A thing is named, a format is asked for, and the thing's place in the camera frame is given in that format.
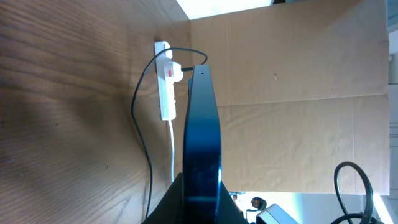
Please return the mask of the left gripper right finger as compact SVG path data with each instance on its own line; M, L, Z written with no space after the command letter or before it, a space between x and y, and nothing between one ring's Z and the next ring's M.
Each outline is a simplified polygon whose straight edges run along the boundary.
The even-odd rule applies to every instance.
M248 224L222 182L220 185L219 224Z

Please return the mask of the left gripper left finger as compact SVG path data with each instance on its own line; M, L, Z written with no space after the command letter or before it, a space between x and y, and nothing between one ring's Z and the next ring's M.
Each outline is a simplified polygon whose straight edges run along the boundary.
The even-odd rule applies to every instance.
M142 224L179 224L183 212L183 175L179 173L154 211Z

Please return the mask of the blue Galaxy smartphone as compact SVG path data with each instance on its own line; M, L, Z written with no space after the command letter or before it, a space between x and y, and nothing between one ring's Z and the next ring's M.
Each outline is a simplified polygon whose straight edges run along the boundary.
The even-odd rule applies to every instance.
M189 82L183 138L183 223L216 223L221 185L221 130L207 65Z

